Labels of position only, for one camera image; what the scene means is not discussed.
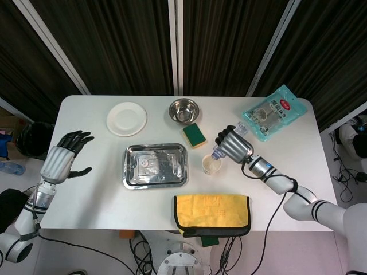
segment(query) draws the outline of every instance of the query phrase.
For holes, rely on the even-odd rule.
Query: dark curtain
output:
[[[173,95],[167,0],[31,0],[94,95]]]
[[[185,0],[184,94],[244,96],[288,0]]]
[[[367,1],[303,0],[253,96],[286,84],[319,130],[367,101]]]
[[[33,120],[54,123],[79,90],[11,0],[0,1],[0,96]]]

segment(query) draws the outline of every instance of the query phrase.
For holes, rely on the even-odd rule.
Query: stainless steel bowl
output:
[[[190,124],[199,115],[199,106],[191,99],[178,99],[172,102],[169,110],[170,117],[181,124]]]

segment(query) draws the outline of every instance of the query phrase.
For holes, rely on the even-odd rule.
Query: white plate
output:
[[[144,108],[134,102],[122,102],[107,115],[107,128],[118,136],[132,136],[141,131],[147,122]]]

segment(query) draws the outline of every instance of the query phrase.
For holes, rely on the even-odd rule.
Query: stainless steel tray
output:
[[[179,143],[132,145],[125,150],[123,183],[128,189],[178,187],[188,180],[188,153]]]

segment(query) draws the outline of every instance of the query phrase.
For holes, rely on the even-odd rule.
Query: snack bag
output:
[[[282,85],[260,104],[244,112],[243,117],[257,138],[265,142],[306,112],[307,108],[287,86]]]

